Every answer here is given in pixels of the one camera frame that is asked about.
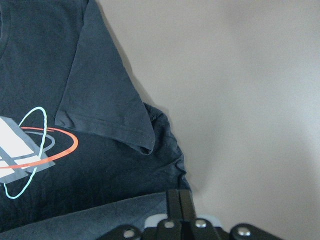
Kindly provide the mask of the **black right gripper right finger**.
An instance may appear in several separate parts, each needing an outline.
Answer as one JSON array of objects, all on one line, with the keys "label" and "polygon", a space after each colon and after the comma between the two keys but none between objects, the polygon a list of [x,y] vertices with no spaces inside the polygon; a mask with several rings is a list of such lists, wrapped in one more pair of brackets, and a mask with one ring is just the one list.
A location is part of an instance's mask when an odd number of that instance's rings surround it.
[{"label": "black right gripper right finger", "polygon": [[191,191],[187,189],[181,189],[179,191],[180,208],[182,213],[182,219],[185,222],[193,221],[197,218],[193,196]]}]

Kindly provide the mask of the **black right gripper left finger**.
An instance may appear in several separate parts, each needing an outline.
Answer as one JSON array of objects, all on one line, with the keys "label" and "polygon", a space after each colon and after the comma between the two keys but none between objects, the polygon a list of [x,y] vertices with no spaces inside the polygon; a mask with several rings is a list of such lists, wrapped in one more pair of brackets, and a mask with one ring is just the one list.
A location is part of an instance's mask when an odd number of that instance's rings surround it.
[{"label": "black right gripper left finger", "polygon": [[166,192],[167,215],[169,219],[182,220],[180,195],[177,189],[170,189]]}]

